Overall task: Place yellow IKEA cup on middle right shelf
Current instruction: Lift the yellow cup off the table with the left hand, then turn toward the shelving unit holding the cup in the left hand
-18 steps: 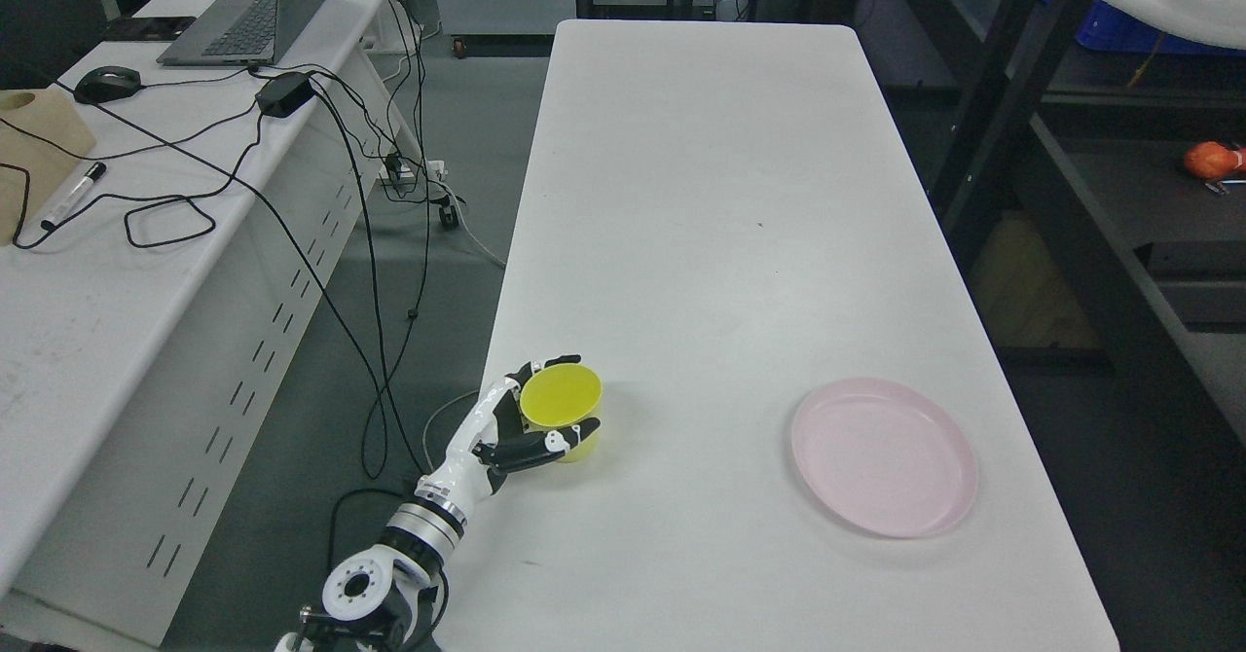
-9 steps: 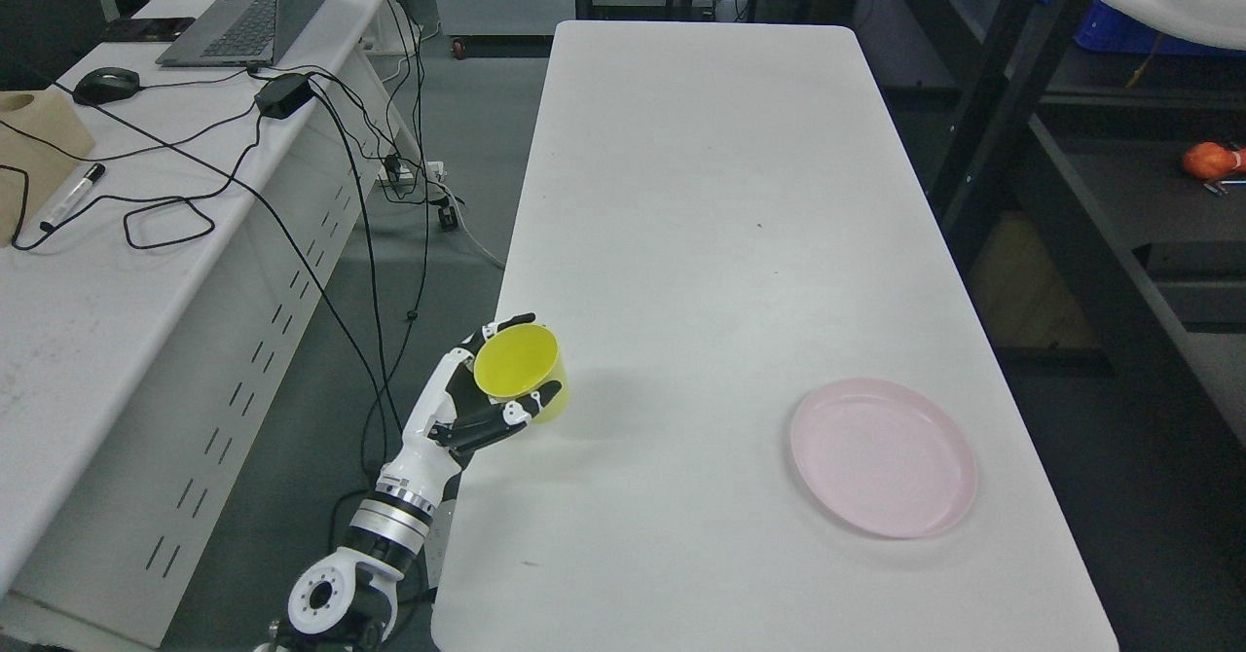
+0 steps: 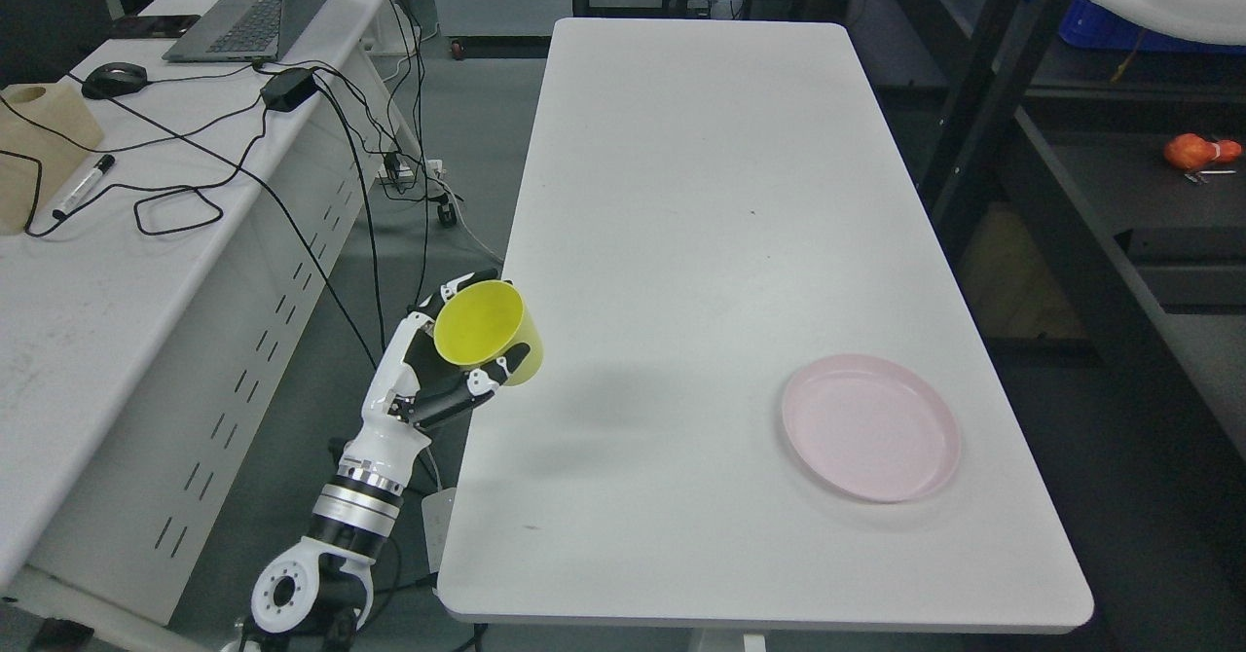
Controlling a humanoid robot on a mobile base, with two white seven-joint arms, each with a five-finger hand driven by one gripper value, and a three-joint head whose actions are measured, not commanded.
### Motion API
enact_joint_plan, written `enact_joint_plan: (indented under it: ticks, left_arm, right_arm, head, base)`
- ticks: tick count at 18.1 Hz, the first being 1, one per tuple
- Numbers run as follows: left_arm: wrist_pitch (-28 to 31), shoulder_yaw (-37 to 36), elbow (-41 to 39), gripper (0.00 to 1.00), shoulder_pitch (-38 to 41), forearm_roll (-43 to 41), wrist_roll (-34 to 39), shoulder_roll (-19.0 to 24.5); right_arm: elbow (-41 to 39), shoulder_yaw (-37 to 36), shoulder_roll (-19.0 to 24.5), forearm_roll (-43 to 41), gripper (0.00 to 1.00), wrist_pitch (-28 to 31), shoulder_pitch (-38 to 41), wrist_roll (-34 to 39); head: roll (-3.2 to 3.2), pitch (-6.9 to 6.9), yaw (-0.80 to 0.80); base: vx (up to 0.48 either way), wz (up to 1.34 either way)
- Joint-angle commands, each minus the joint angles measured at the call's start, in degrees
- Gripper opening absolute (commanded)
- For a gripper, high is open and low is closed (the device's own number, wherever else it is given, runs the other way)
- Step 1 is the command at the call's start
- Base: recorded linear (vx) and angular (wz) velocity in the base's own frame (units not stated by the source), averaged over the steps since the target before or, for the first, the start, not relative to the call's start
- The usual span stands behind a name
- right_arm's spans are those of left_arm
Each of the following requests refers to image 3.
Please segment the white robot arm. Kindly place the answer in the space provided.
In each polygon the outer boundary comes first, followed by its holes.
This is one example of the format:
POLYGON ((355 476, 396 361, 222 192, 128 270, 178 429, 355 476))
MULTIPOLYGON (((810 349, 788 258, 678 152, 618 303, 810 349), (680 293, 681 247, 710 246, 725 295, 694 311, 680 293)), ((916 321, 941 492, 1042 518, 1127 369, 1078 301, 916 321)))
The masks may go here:
POLYGON ((316 497, 307 534, 258 576, 250 612, 226 650, 288 651, 297 637, 351 650, 375 598, 371 568, 401 506, 400 482, 340 469, 316 497))

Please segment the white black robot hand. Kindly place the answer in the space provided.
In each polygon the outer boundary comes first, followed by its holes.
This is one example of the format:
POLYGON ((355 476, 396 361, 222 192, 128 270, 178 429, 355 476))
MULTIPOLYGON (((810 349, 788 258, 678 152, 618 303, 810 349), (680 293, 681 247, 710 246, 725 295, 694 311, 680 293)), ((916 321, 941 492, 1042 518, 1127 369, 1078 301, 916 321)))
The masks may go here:
POLYGON ((455 367, 434 347, 434 325, 444 305, 459 290, 487 280, 508 282, 497 268, 486 268, 456 276, 409 307, 365 394, 360 433, 343 449, 336 472, 361 467, 404 489, 419 453, 431 443, 427 430, 508 386, 512 368, 530 354, 528 345, 515 344, 502 357, 472 368, 455 367))

